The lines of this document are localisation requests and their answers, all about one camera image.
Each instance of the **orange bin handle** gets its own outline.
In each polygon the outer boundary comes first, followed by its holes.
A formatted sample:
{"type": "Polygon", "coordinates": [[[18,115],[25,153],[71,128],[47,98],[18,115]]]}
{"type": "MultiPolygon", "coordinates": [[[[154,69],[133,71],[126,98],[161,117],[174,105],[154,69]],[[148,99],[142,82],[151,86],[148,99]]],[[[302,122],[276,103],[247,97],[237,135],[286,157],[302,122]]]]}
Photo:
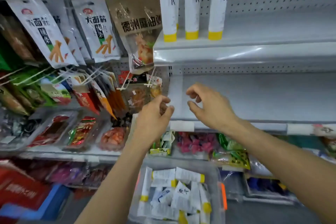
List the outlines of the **orange bin handle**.
{"type": "Polygon", "coordinates": [[[228,203],[226,201],[226,192],[225,192],[225,186],[221,183],[222,186],[222,197],[223,197],[223,204],[224,204],[224,210],[228,209],[228,203]]]}

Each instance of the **yellow cap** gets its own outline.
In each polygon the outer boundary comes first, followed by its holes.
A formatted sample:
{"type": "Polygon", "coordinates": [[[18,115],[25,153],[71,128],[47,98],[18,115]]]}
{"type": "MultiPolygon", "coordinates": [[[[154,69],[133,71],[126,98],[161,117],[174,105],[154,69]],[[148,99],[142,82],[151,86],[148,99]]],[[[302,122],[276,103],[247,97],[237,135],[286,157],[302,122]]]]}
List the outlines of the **yellow cap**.
{"type": "Polygon", "coordinates": [[[219,31],[219,32],[210,32],[209,31],[209,40],[221,40],[222,39],[222,35],[223,35],[223,31],[219,31]]]}
{"type": "Polygon", "coordinates": [[[184,213],[184,211],[180,210],[180,213],[178,215],[178,224],[188,224],[186,214],[184,213]]]}
{"type": "Polygon", "coordinates": [[[171,182],[171,186],[172,186],[172,187],[175,188],[175,187],[177,186],[177,180],[176,180],[176,179],[171,180],[170,182],[171,182]]]}
{"type": "Polygon", "coordinates": [[[205,181],[205,176],[201,174],[201,183],[204,183],[204,181],[205,181]]]}
{"type": "Polygon", "coordinates": [[[194,31],[194,32],[185,32],[185,38],[187,40],[195,40],[198,38],[198,31],[194,31]]]}
{"type": "Polygon", "coordinates": [[[148,196],[141,196],[140,201],[147,202],[148,196]]]}
{"type": "Polygon", "coordinates": [[[163,40],[165,42],[176,42],[176,33],[171,35],[163,35],[163,40]]]}
{"type": "Polygon", "coordinates": [[[212,212],[211,204],[210,203],[204,203],[203,204],[203,211],[205,213],[211,213],[212,212]]]}

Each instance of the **red oval logo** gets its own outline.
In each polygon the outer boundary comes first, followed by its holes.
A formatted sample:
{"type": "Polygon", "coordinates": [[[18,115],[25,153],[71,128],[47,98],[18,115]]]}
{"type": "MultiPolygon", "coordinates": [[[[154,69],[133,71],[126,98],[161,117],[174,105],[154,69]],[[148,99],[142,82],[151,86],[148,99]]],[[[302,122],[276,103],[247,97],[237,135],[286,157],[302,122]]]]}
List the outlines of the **red oval logo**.
{"type": "Polygon", "coordinates": [[[29,10],[28,8],[22,9],[21,13],[26,14],[26,15],[33,15],[33,12],[31,10],[29,10]]]}
{"type": "Polygon", "coordinates": [[[89,15],[89,14],[92,14],[93,11],[90,8],[85,8],[85,9],[83,9],[83,13],[86,14],[86,15],[89,15]]]}

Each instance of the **forearm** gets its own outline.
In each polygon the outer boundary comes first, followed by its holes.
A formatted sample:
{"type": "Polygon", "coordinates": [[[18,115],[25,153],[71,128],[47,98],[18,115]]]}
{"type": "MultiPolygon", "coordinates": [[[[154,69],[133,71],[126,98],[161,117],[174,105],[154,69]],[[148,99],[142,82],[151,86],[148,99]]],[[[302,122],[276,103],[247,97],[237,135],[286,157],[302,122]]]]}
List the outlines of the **forearm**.
{"type": "Polygon", "coordinates": [[[258,158],[271,173],[326,223],[336,223],[336,166],[241,120],[229,136],[258,158]]]}
{"type": "Polygon", "coordinates": [[[120,158],[86,205],[75,224],[124,224],[127,222],[138,173],[146,149],[127,144],[120,158]]]}

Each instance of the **hand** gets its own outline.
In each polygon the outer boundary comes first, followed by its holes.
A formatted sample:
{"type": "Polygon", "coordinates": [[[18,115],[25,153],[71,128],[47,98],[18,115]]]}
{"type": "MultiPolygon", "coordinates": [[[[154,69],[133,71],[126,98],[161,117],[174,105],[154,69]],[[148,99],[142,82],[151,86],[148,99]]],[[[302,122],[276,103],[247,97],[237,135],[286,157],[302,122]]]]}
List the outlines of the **hand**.
{"type": "Polygon", "coordinates": [[[169,98],[159,95],[142,108],[136,119],[132,142],[148,150],[162,136],[174,112],[172,105],[166,106],[169,102],[169,98]]]}
{"type": "Polygon", "coordinates": [[[188,101],[190,110],[196,118],[209,128],[228,134],[240,119],[235,115],[229,100],[219,92],[196,83],[187,89],[186,94],[196,103],[203,102],[203,109],[193,101],[188,101]]]}

